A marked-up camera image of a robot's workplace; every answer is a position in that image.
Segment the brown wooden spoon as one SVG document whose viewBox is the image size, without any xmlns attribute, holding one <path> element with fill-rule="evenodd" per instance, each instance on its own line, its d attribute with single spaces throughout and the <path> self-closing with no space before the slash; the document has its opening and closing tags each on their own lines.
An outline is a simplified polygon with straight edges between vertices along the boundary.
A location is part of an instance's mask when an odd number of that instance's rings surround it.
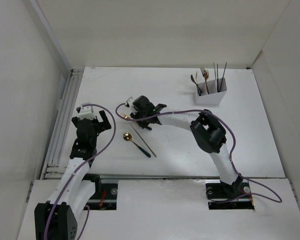
<svg viewBox="0 0 300 240">
<path fill-rule="evenodd" d="M 197 91 L 198 96 L 201 96 L 202 95 L 201 89 L 192 74 L 190 75 L 190 79 L 196 86 L 196 91 Z"/>
</svg>

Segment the rose gold fork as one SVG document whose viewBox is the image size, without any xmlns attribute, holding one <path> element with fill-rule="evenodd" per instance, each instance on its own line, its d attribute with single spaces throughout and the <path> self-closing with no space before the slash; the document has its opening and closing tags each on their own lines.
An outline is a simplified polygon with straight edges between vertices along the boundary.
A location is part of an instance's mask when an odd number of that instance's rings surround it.
<svg viewBox="0 0 300 240">
<path fill-rule="evenodd" d="M 209 78 L 209 71 L 206 70 L 204 67 L 200 68 L 201 74 L 204 78 L 204 84 L 205 84 L 205 89 L 206 89 L 206 93 L 209 95 L 210 91 L 209 91 L 209 87 L 208 87 L 208 78 Z"/>
</svg>

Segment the gold fork dark green handle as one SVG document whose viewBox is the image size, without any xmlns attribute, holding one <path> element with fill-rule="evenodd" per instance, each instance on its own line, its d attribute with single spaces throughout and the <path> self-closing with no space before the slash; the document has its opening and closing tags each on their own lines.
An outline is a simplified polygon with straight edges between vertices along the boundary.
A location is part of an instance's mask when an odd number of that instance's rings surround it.
<svg viewBox="0 0 300 240">
<path fill-rule="evenodd" d="M 203 76 L 204 76 L 204 80 L 205 80 L 206 92 L 209 95 L 210 94 L 210 90 L 209 90 L 209 86 L 208 86 L 209 71 L 208 70 L 204 70 L 203 71 Z"/>
</svg>

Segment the small gold spoon green handle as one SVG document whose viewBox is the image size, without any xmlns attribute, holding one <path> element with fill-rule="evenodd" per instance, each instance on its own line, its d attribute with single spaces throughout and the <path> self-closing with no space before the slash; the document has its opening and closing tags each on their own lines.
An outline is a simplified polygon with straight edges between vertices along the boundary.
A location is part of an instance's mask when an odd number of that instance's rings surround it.
<svg viewBox="0 0 300 240">
<path fill-rule="evenodd" d="M 198 83 L 198 71 L 196 71 L 196 73 L 195 73 L 195 83 L 196 83 L 198 95 L 201 96 L 202 92 L 201 92 L 201 89 L 200 89 L 199 83 Z"/>
</svg>

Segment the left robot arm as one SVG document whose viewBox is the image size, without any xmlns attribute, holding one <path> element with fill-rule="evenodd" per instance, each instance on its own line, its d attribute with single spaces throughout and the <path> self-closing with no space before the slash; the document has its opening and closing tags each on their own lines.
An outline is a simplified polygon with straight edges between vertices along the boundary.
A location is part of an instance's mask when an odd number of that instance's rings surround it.
<svg viewBox="0 0 300 240">
<path fill-rule="evenodd" d="M 100 133 L 112 128 L 106 111 L 99 111 L 101 120 L 91 106 L 78 108 L 71 119 L 76 128 L 68 165 L 58 186 L 44 203 L 34 210 L 35 238 L 37 240 L 74 240 L 78 233 L 78 217 L 90 198 L 101 195 L 102 186 L 84 179 L 97 151 Z"/>
</svg>

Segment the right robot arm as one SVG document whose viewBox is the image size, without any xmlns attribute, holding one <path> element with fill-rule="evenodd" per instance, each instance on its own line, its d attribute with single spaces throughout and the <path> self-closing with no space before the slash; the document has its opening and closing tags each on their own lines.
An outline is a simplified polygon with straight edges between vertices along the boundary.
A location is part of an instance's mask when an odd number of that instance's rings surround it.
<svg viewBox="0 0 300 240">
<path fill-rule="evenodd" d="M 211 111 L 172 110 L 161 103 L 155 106 L 144 95 L 136 99 L 128 98 L 125 106 L 131 111 L 129 116 L 143 129 L 157 124 L 190 131 L 198 147 L 212 158 L 224 197 L 230 199 L 240 193 L 243 178 L 234 169 L 226 145 L 226 130 Z"/>
</svg>

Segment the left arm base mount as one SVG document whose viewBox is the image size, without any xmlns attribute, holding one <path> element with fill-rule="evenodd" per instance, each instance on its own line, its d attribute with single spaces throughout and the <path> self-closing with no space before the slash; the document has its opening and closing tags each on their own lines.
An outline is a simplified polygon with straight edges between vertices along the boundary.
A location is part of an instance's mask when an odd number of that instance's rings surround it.
<svg viewBox="0 0 300 240">
<path fill-rule="evenodd" d="M 93 183 L 95 186 L 94 194 L 86 203 L 91 210 L 114 211 L 117 209 L 118 180 L 87 173 L 80 183 Z"/>
</svg>

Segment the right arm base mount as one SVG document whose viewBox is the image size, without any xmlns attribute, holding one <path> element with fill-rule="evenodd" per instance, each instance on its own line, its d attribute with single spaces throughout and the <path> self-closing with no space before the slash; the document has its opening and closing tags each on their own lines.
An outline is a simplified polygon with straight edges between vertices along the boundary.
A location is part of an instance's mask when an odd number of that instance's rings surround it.
<svg viewBox="0 0 300 240">
<path fill-rule="evenodd" d="M 247 195 L 242 198 L 231 200 L 238 196 L 250 192 L 248 182 L 243 182 L 239 190 L 234 195 L 229 195 L 219 182 L 206 183 L 206 198 L 208 199 L 209 210 L 254 210 L 252 196 Z"/>
</svg>

